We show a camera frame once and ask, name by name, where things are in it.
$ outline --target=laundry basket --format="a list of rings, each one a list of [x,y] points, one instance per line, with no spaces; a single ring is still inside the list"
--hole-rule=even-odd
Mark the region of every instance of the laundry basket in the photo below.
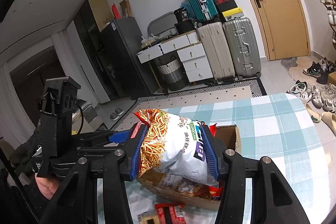
[[[167,64],[158,66],[160,73],[166,81],[169,90],[176,91],[186,87],[189,84],[188,79],[185,77],[181,63],[178,59],[170,61]]]

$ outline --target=green label on bag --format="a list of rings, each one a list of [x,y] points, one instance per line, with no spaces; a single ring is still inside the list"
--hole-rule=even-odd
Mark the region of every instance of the green label on bag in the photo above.
[[[197,139],[196,139],[196,131],[195,131],[194,123],[191,122],[189,124],[189,126],[190,126],[190,130],[191,130],[191,135],[193,136],[194,141],[196,141]]]

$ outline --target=baseboard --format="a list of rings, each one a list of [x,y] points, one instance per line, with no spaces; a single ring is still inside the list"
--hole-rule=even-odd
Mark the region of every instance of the baseboard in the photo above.
[[[320,60],[324,58],[324,56],[322,56],[319,53],[314,52],[314,51],[311,51],[311,55],[315,56],[317,59],[320,59]]]
[[[267,62],[268,62],[268,60],[267,60],[267,57],[266,57],[266,56],[260,58],[260,63],[261,63],[261,64],[263,64],[263,63],[267,63]]]

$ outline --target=white snack bag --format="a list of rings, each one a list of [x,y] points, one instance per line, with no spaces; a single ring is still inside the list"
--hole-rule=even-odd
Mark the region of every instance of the white snack bag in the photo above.
[[[139,176],[150,168],[208,184],[208,167],[200,131],[201,122],[159,109],[135,115],[149,126],[140,147]]]

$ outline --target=purple logo on bag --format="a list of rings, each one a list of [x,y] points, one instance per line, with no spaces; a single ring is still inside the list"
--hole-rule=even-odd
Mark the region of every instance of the purple logo on bag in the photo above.
[[[202,135],[200,134],[200,128],[198,126],[195,126],[196,132],[197,132],[197,143],[196,143],[196,150],[194,154],[194,158],[197,158],[201,161],[205,161],[205,153],[203,149],[203,139]]]

